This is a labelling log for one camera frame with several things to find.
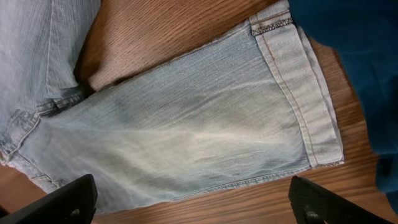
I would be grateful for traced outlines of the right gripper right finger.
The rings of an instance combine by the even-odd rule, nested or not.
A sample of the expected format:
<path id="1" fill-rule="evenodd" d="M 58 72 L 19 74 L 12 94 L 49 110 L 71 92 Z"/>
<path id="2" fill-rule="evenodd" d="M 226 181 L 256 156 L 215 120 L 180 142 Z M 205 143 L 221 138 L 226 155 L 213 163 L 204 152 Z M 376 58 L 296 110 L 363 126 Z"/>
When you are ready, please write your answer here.
<path id="1" fill-rule="evenodd" d="M 298 224 L 392 224 L 303 177 L 292 177 L 289 200 Z"/>

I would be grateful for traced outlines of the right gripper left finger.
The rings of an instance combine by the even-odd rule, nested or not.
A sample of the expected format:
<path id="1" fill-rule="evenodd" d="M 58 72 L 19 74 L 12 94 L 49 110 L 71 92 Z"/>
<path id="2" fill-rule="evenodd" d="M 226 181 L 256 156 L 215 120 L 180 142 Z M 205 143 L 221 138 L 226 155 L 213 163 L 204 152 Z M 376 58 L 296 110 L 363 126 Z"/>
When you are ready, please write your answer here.
<path id="1" fill-rule="evenodd" d="M 94 177 L 86 174 L 28 206 L 1 217 L 1 224 L 90 224 L 98 192 Z"/>

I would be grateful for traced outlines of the light blue denim shorts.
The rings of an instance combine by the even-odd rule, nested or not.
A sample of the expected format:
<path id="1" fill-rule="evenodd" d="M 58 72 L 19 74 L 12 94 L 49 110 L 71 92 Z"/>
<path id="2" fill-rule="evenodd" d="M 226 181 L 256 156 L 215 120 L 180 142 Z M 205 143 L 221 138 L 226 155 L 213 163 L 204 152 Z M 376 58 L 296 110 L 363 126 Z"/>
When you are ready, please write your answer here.
<path id="1" fill-rule="evenodd" d="M 328 87 L 279 1 L 86 97 L 73 70 L 99 1 L 1 2 L 1 163 L 45 192 L 91 174 L 99 213 L 344 161 Z"/>

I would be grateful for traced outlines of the dark blue shirt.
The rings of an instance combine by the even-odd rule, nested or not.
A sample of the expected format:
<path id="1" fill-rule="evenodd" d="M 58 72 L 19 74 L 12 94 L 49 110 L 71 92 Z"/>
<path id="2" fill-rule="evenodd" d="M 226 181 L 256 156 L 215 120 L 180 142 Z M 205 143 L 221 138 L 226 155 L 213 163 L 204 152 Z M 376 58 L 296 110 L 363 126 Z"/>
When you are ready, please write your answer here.
<path id="1" fill-rule="evenodd" d="M 289 0 L 293 20 L 335 49 L 358 96 L 376 186 L 397 210 L 397 0 Z"/>

